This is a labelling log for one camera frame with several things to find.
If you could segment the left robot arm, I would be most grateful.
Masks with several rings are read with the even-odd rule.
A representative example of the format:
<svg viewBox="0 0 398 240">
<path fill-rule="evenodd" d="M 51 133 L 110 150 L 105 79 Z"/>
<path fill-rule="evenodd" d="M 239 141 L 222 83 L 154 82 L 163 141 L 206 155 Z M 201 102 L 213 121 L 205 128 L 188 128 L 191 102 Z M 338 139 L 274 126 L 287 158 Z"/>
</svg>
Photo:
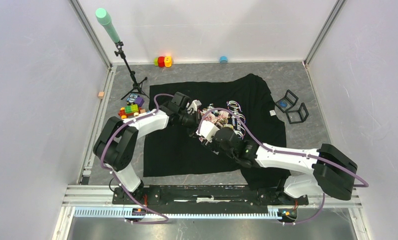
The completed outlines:
<svg viewBox="0 0 398 240">
<path fill-rule="evenodd" d="M 139 116 L 126 120 L 109 118 L 93 147 L 101 167 L 110 171 L 132 204 L 141 202 L 144 197 L 144 190 L 140 187 L 142 181 L 131 165 L 137 141 L 167 126 L 195 129 L 199 125 L 199 100 L 191 100 L 180 92 L 168 97 L 168 101 L 162 104 L 156 102 L 154 109 Z"/>
</svg>

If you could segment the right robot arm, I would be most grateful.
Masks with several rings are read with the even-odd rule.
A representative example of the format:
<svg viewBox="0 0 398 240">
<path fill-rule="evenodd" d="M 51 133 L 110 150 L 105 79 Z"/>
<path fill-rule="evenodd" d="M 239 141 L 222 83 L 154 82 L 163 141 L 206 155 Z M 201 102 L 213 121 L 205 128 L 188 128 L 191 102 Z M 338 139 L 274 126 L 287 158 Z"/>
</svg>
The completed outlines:
<svg viewBox="0 0 398 240">
<path fill-rule="evenodd" d="M 243 140 L 229 127 L 201 127 L 197 133 L 212 150 L 225 154 L 245 168 L 300 172 L 299 176 L 282 180 L 282 186 L 276 189 L 276 199 L 282 204 L 309 194 L 326 194 L 343 201 L 352 197 L 358 166 L 331 144 L 324 143 L 313 149 L 277 147 Z"/>
</svg>

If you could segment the black floral t-shirt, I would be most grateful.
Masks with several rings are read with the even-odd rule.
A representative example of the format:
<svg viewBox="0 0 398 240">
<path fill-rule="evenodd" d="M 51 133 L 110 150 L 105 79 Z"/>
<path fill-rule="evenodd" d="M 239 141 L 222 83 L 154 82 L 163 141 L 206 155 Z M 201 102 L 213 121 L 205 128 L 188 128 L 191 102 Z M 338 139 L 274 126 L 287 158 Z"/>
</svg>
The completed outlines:
<svg viewBox="0 0 398 240">
<path fill-rule="evenodd" d="M 180 82 L 153 85 L 150 95 L 160 104 L 171 100 L 177 92 L 201 102 L 201 111 L 223 108 L 218 115 L 208 114 L 211 121 L 222 120 L 244 140 L 259 140 L 277 147 L 286 147 L 285 124 L 272 111 L 275 103 L 267 83 L 259 76 L 248 74 L 230 82 Z M 240 170 L 253 189 L 276 187 L 290 176 L 287 169 L 245 168 L 225 154 L 216 154 L 191 137 L 187 128 L 168 126 L 145 137 L 145 177 L 187 174 L 210 174 Z"/>
</svg>

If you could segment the blue round brooch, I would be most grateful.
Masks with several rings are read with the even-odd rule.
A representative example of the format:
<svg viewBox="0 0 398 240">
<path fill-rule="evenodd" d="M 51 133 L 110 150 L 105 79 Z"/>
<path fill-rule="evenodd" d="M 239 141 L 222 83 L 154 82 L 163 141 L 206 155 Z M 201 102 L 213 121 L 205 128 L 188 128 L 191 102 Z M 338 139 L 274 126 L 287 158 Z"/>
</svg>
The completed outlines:
<svg viewBox="0 0 398 240">
<path fill-rule="evenodd" d="M 279 102 L 279 106 L 280 106 L 282 109 L 285 109 L 285 108 L 288 107 L 288 103 L 287 103 L 286 101 L 282 100 L 282 101 Z"/>
</svg>

